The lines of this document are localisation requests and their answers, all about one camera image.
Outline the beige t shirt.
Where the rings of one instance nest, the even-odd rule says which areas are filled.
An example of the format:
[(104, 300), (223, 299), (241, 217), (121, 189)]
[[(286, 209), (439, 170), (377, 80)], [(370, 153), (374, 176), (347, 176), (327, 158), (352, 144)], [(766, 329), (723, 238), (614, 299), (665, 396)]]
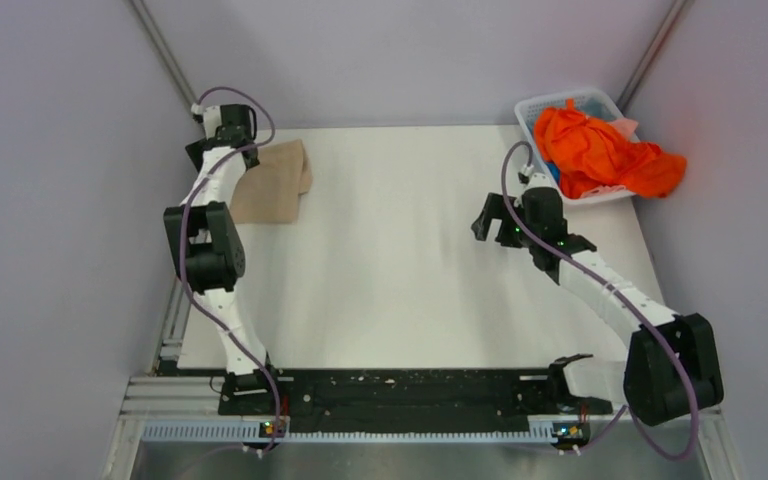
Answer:
[(293, 140), (263, 148), (260, 165), (237, 183), (229, 210), (235, 224), (292, 224), (313, 184), (304, 144)]

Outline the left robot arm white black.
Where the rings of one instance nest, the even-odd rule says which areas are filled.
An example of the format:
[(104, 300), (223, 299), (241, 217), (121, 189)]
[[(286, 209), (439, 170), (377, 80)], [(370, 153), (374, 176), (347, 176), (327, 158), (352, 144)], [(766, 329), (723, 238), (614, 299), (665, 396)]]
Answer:
[(223, 397), (242, 397), (255, 412), (268, 413), (281, 388), (242, 306), (246, 255), (230, 212), (238, 181), (259, 163), (257, 115), (244, 104), (195, 104), (192, 113), (204, 131), (186, 148), (197, 177), (181, 204), (163, 213), (172, 260), (192, 306), (214, 325), (225, 351)]

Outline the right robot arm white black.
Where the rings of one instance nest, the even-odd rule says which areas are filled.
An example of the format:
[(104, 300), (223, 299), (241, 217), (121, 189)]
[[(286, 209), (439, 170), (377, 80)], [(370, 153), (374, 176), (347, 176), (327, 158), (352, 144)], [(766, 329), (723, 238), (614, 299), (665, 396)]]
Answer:
[(591, 354), (556, 361), (561, 375), (546, 385), (554, 409), (572, 412), (592, 397), (625, 404), (638, 421), (658, 426), (723, 401), (711, 323), (660, 304), (609, 267), (592, 242), (569, 231), (558, 192), (490, 193), (471, 225), (476, 240), (487, 239), (493, 221), (497, 243), (526, 249), (535, 268), (586, 304), (627, 350), (623, 361)]

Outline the blue garment in basket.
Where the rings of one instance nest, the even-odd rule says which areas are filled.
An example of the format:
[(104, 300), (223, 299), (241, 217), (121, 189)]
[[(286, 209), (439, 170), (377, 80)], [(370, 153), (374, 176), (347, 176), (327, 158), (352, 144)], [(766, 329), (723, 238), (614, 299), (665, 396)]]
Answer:
[(555, 183), (560, 185), (561, 173), (557, 166), (553, 162), (546, 162), (545, 166), (549, 172), (549, 175), (554, 179)]

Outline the orange t shirt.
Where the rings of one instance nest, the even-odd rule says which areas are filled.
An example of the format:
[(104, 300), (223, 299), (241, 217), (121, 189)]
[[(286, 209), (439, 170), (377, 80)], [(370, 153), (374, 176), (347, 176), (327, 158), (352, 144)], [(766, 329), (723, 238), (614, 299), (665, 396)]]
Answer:
[(622, 185), (638, 196), (662, 198), (685, 176), (685, 157), (655, 143), (629, 141), (619, 126), (599, 119), (550, 114), (540, 119), (538, 147), (563, 173), (561, 189), (569, 197), (600, 185)]

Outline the white plastic laundry basket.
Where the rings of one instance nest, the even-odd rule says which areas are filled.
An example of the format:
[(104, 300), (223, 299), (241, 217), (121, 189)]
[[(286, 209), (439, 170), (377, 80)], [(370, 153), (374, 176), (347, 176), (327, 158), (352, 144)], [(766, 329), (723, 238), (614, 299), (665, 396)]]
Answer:
[[(553, 160), (538, 147), (538, 135), (542, 133), (542, 127), (538, 127), (538, 123), (540, 119), (547, 120), (550, 114), (568, 115), (569, 112), (573, 112), (577, 117), (599, 119), (604, 123), (619, 126), (629, 141), (638, 141), (634, 123), (624, 116), (608, 94), (595, 87), (532, 96), (519, 101), (513, 111), (523, 131), (524, 139), (532, 146), (532, 164), (547, 176), (549, 172), (545, 163)], [(635, 196), (635, 193), (622, 185), (600, 185), (583, 192), (579, 197), (572, 198), (561, 189), (563, 179), (561, 170), (560, 173), (560, 185), (554, 181), (555, 190), (560, 194), (561, 200), (570, 206), (591, 206)]]

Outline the aluminium frame rail left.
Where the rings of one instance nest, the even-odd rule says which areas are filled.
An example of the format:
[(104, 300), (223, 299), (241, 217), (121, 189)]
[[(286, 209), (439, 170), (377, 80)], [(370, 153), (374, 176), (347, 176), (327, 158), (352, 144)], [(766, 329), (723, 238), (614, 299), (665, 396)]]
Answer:
[(101, 477), (129, 479), (140, 460), (142, 435), (153, 421), (187, 425), (217, 415), (222, 385), (216, 368), (180, 367), (187, 330), (204, 336), (205, 321), (191, 312), (175, 280), (162, 310), (160, 330), (146, 371), (131, 377), (115, 424)]

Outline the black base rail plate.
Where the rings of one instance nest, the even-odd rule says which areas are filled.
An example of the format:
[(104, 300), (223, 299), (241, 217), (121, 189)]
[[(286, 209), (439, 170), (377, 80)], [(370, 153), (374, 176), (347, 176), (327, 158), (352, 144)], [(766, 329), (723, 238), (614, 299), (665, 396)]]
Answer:
[(536, 415), (610, 414), (547, 369), (285, 369), (229, 374), (221, 416), (287, 418), (292, 433), (524, 433)]

